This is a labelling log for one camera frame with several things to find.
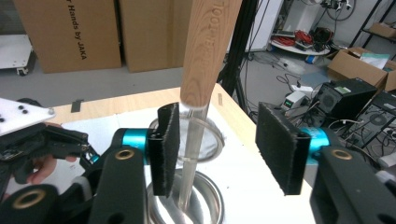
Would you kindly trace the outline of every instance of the human hand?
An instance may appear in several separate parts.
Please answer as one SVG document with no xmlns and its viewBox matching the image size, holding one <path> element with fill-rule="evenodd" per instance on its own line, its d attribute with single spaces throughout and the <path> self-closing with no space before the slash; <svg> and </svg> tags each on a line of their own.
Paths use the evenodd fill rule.
<svg viewBox="0 0 396 224">
<path fill-rule="evenodd" d="M 46 122 L 47 125 L 62 128 L 61 125 L 56 123 Z M 66 161 L 74 162 L 77 158 L 66 157 Z M 27 182 L 31 184 L 40 184 L 45 178 L 47 178 L 55 170 L 57 160 L 52 155 L 47 155 L 37 159 L 33 159 L 33 165 L 36 171 L 27 177 Z"/>
</svg>

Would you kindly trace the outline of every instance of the wooden handle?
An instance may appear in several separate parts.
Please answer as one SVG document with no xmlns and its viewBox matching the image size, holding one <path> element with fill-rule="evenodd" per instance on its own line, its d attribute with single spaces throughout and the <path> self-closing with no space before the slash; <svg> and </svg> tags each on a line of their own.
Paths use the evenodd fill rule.
<svg viewBox="0 0 396 224">
<path fill-rule="evenodd" d="M 242 0 L 193 0 L 180 100 L 203 107 L 213 88 L 230 42 Z"/>
</svg>

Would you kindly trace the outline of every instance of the desk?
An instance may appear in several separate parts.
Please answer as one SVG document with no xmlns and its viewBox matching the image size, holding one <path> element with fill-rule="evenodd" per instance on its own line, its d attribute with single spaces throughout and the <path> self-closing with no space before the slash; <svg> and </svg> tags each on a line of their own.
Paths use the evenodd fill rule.
<svg viewBox="0 0 396 224">
<path fill-rule="evenodd" d="M 81 111 L 70 113 L 71 105 L 55 107 L 57 116 L 50 120 L 56 123 L 66 123 L 81 119 L 95 119 L 114 114 L 136 111 L 151 107 L 159 107 L 179 101 L 179 88 L 139 93 L 135 95 L 121 96 L 110 99 L 84 102 Z M 233 176 L 229 182 L 239 183 L 237 188 L 223 188 L 222 194 L 233 194 L 232 200 L 225 200 L 226 223 L 315 223 L 309 205 L 311 188 L 304 182 L 300 196 L 284 197 L 268 167 L 265 165 L 259 150 L 255 144 L 256 126 L 248 116 L 240 109 L 233 99 L 216 85 L 211 97 L 211 104 L 223 116 L 230 129 L 243 143 L 243 149 L 247 148 L 253 163 L 259 162 L 262 166 L 255 173 L 245 172 L 245 167 L 234 164 L 233 167 L 224 167 L 222 175 Z M 245 180 L 239 180 L 238 174 L 245 172 L 245 180 L 254 179 L 252 183 L 260 185 L 250 186 Z M 216 184 L 224 186 L 214 179 Z"/>
</svg>

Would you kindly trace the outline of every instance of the wheel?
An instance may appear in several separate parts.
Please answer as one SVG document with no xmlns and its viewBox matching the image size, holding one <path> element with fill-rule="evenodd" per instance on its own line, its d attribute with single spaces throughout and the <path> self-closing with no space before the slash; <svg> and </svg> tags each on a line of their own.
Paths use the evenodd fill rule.
<svg viewBox="0 0 396 224">
<path fill-rule="evenodd" d="M 310 64 L 314 64 L 314 63 L 317 61 L 317 59 L 318 59 L 318 56 L 308 55 L 308 56 L 305 58 L 305 62 L 306 62 L 306 63 L 310 63 Z"/>
<path fill-rule="evenodd" d="M 253 61 L 253 57 L 254 57 L 254 53 L 253 53 L 253 52 L 250 52 L 250 53 L 247 55 L 247 59 L 248 59 L 249 61 Z"/>
<path fill-rule="evenodd" d="M 17 74 L 20 77 L 26 76 L 28 72 L 29 72 L 29 69 L 27 69 L 27 68 L 17 68 Z"/>
</svg>

